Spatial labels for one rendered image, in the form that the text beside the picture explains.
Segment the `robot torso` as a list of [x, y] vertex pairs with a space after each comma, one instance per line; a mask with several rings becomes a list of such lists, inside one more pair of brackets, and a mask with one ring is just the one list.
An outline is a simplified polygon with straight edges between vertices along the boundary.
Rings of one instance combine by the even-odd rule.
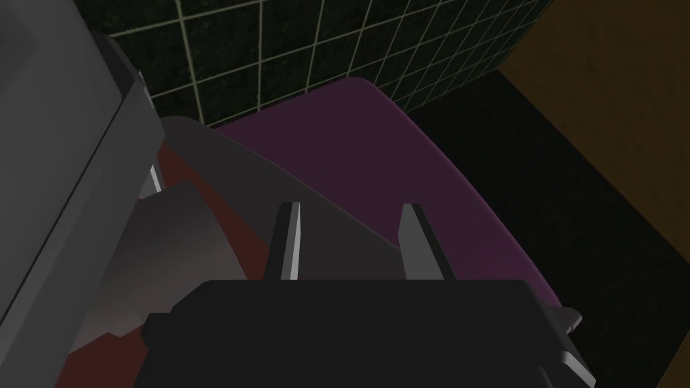
[[57, 378], [144, 176], [168, 145], [222, 197], [274, 230], [278, 192], [307, 206], [299, 265], [401, 279], [398, 248], [280, 167], [200, 123], [160, 119], [116, 42], [68, 0], [0, 0], [0, 388], [20, 367]]

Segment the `purple rounded mat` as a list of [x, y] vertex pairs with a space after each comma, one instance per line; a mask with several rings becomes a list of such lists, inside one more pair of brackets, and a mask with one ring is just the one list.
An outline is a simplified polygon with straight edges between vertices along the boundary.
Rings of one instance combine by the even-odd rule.
[[391, 243], [419, 203], [460, 279], [516, 279], [559, 299], [468, 179], [383, 92], [349, 77], [222, 126]]

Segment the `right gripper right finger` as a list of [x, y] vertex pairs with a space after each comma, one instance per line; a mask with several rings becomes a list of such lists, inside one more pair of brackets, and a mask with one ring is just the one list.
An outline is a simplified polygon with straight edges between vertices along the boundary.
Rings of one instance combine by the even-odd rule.
[[398, 241], [408, 280], [456, 279], [421, 204], [403, 205]]

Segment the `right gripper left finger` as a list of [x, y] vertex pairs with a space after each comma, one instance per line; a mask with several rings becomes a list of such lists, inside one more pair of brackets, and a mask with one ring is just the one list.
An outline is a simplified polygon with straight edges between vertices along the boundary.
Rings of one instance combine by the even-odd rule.
[[279, 206], [263, 280], [297, 280], [301, 247], [301, 205], [284, 202]]

